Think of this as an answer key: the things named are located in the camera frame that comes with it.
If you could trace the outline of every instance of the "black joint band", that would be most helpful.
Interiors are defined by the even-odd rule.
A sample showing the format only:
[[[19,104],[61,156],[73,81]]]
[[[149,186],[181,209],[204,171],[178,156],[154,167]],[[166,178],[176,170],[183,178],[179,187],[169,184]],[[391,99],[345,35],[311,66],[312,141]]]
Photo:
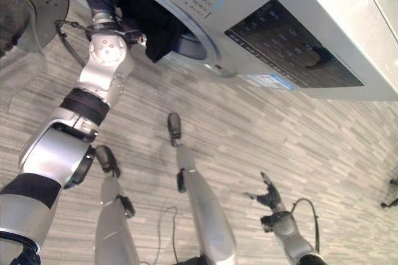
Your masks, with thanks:
[[[60,189],[61,185],[55,180],[37,174],[23,173],[8,183],[0,191],[0,195],[22,195],[34,198],[51,209]]]
[[[10,233],[10,232],[0,231],[0,238],[7,239],[7,240],[10,240],[13,242],[18,242],[18,243],[22,244],[23,246],[28,246],[31,249],[33,249],[35,252],[37,252],[39,250],[39,247],[37,246],[35,241],[32,241],[29,238],[26,238],[21,235],[17,235],[17,234]]]
[[[109,106],[97,96],[81,89],[73,89],[63,100],[61,108],[74,111],[97,125],[104,121]]]

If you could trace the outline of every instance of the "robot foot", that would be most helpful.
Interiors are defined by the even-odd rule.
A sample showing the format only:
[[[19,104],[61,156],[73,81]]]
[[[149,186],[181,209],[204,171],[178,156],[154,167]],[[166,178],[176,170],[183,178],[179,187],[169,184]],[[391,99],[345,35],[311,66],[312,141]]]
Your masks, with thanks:
[[[116,162],[116,158],[111,151],[111,149],[107,146],[98,146],[95,150],[95,156],[98,159],[99,164],[101,164],[102,170],[105,173],[112,171],[112,173],[119,178],[120,177],[120,169],[118,167],[118,163]]]
[[[181,138],[181,119],[177,113],[169,114],[167,118],[167,127],[170,133],[170,142],[172,146],[175,147],[175,140]]]

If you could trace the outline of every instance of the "floor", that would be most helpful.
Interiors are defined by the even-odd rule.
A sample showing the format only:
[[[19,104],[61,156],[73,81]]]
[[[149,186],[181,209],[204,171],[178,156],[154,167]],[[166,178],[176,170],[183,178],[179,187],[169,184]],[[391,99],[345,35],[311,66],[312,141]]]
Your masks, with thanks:
[[[87,57],[81,32],[67,32]],[[58,37],[44,52],[46,71],[0,108],[1,186],[18,173],[21,147],[80,72]],[[275,182],[287,206],[300,197],[312,200],[328,264],[398,264],[398,207],[380,207],[398,194],[398,187],[388,184],[398,178],[398,103],[315,100],[229,86],[139,59],[125,90],[95,144],[111,147],[122,169],[121,184],[136,209],[128,223],[141,261],[153,263],[160,211],[173,205],[178,207],[178,258],[199,253],[188,197],[177,192],[175,151],[166,128],[167,115],[176,111],[183,140],[232,226],[239,264],[288,264],[274,236],[261,228],[259,219],[269,210],[242,195],[266,191],[260,171]],[[95,162],[80,186],[62,193],[40,252],[43,264],[93,264],[102,179]],[[295,217],[313,243],[310,208],[299,205]],[[171,213],[160,231],[157,264],[173,264]]]

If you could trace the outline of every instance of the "robot finger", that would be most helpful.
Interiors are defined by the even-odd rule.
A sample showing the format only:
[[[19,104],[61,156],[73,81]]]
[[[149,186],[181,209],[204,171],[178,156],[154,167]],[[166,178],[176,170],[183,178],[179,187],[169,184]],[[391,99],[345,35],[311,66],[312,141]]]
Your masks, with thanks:
[[[271,179],[267,176],[266,173],[261,172],[261,177],[262,177],[262,180],[264,181],[265,184],[267,184],[268,186],[272,185],[272,181],[271,181]]]

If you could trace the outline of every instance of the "robot leg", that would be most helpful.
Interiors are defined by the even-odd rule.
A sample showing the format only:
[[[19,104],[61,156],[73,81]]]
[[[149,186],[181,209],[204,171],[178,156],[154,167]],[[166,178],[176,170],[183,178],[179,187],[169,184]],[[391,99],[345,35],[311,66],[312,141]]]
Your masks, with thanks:
[[[207,264],[236,264],[236,240],[224,211],[210,186],[197,171],[193,152],[184,146],[181,136],[178,114],[169,115],[169,131],[172,144],[177,150],[179,174],[177,180],[180,190],[186,190],[199,240],[201,254]]]
[[[95,234],[95,264],[139,265],[137,250],[126,223],[135,211],[118,182],[120,170],[116,159],[106,146],[97,147],[96,156],[109,177],[105,178],[101,188],[103,207]]]

